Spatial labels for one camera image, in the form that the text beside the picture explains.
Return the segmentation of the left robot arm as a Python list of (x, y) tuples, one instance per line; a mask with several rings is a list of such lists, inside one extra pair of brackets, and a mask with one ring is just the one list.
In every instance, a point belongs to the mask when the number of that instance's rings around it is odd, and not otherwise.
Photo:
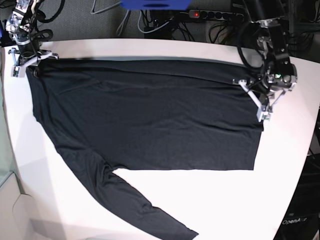
[[(271, 117), (279, 99), (296, 86), (297, 69), (290, 61), (285, 32), (279, 23), (285, 16), (281, 1), (245, 0), (243, 5), (248, 21), (238, 33), (236, 48), (252, 78), (233, 80), (232, 83), (240, 86), (255, 103), (257, 120), (262, 122)], [(252, 25), (259, 26), (255, 40), (263, 49), (256, 51), (262, 60), (259, 67), (248, 63), (241, 47), (244, 33)]]

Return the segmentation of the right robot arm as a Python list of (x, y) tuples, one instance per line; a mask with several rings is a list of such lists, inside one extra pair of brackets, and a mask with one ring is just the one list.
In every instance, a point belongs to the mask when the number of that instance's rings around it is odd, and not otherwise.
[(17, 48), (9, 50), (13, 58), (10, 75), (14, 78), (23, 78), (27, 68), (36, 67), (40, 61), (58, 59), (59, 55), (50, 50), (41, 49), (42, 43), (53, 37), (50, 29), (39, 30), (38, 22), (51, 23), (62, 12), (65, 1), (60, 2), (57, 12), (46, 19), (46, 15), (39, 10), (41, 0), (18, 0), (10, 19), (6, 22), (5, 30), (12, 35)]

